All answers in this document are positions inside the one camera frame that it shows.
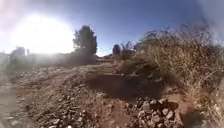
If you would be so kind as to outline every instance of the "rocky ground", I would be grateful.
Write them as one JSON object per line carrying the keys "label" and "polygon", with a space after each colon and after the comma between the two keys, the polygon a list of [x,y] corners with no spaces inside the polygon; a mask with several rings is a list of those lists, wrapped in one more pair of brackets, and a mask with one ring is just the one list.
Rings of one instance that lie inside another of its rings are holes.
{"label": "rocky ground", "polygon": [[161,80],[114,71],[110,64],[52,67],[21,73],[14,82],[19,103],[38,128],[187,127],[186,105],[163,95]]}

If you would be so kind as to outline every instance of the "dry grass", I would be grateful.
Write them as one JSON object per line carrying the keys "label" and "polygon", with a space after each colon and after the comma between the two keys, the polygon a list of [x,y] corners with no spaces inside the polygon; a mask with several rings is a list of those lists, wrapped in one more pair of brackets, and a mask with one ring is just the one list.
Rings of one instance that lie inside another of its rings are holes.
{"label": "dry grass", "polygon": [[156,67],[162,76],[181,88],[185,100],[195,106],[205,106],[222,78],[223,48],[212,44],[204,29],[179,30],[148,33],[140,42],[140,52],[131,61],[144,60],[143,64]]}

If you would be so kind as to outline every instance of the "dirt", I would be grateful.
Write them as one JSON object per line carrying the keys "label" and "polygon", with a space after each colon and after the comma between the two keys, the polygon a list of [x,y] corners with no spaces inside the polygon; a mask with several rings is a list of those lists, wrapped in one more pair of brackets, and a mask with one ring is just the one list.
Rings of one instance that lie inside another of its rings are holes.
{"label": "dirt", "polygon": [[114,65],[34,69],[16,80],[17,98],[38,128],[190,127],[186,115],[191,105],[174,87],[167,95],[158,76],[115,70]]}
{"label": "dirt", "polygon": [[5,81],[0,85],[0,128],[32,128],[31,121],[17,103],[13,87]]}

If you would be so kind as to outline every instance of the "dirt trail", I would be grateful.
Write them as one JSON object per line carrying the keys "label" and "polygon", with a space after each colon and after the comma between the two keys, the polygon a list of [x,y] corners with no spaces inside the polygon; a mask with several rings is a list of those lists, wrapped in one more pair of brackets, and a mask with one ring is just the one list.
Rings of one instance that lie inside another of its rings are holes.
{"label": "dirt trail", "polygon": [[0,83],[0,128],[31,128],[21,115],[21,109],[16,100],[11,83]]}

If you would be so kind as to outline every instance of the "sunlight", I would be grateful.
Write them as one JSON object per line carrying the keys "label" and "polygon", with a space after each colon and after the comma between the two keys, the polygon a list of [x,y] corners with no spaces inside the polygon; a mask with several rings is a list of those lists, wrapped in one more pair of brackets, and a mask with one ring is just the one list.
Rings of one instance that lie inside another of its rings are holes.
{"label": "sunlight", "polygon": [[32,53],[67,53],[73,50],[73,33],[56,19],[31,15],[12,33],[14,46],[23,46]]}

